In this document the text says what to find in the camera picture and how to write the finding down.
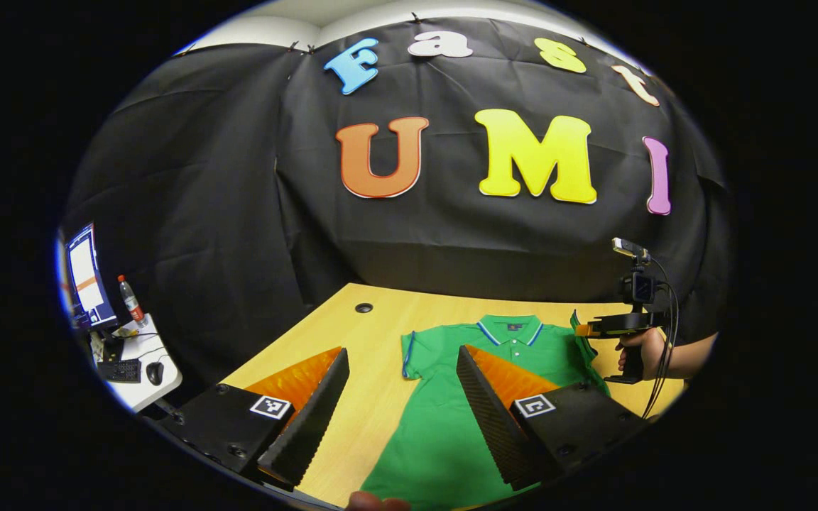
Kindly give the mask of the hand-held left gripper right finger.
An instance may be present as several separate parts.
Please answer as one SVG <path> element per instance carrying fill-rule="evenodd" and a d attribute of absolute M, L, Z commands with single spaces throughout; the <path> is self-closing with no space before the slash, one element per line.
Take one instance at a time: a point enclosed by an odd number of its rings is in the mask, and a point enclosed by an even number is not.
<path fill-rule="evenodd" d="M 459 348 L 457 376 L 513 490 L 568 478 L 649 425 L 595 385 L 559 386 L 471 345 Z"/>

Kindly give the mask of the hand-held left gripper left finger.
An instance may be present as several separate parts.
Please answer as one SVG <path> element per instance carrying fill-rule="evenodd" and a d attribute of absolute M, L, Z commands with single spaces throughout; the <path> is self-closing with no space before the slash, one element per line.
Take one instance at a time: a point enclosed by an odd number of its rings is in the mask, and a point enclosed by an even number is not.
<path fill-rule="evenodd" d="M 260 484 L 299 486 L 350 374 L 341 346 L 238 388 L 218 383 L 159 421 L 183 446 Z"/>

